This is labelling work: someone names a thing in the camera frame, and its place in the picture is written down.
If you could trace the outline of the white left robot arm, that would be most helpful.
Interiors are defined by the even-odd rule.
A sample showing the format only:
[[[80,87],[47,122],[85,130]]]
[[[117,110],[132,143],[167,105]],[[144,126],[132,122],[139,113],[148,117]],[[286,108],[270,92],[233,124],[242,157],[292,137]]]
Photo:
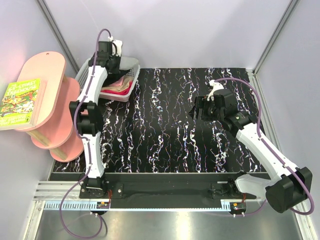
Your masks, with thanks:
[[[99,144],[103,116],[98,108],[98,100],[108,76],[121,73],[122,46],[120,40],[96,43],[93,58],[88,63],[84,88],[77,100],[69,103],[75,133],[82,141],[86,160],[85,174],[79,180],[81,198],[103,198],[109,193]]]

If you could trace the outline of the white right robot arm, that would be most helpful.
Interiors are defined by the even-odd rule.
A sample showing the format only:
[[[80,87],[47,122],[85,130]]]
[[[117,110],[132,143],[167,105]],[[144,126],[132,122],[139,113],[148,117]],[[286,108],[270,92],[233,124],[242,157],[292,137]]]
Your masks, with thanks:
[[[194,120],[218,121],[225,131],[244,144],[266,170],[269,178],[254,177],[243,171],[228,180],[227,192],[232,198],[249,194],[268,201],[283,213],[308,199],[313,174],[287,159],[261,132],[254,118],[237,107],[237,99],[226,88],[211,95],[197,96],[189,115]]]

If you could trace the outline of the grey t shirt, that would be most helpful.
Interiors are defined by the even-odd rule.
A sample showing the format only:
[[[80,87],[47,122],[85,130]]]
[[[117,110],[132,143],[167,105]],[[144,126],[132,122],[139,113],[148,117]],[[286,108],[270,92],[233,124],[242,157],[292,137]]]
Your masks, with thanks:
[[[134,57],[122,56],[119,64],[119,69],[121,71],[127,71],[127,70],[131,70],[137,65],[139,65],[138,59]]]

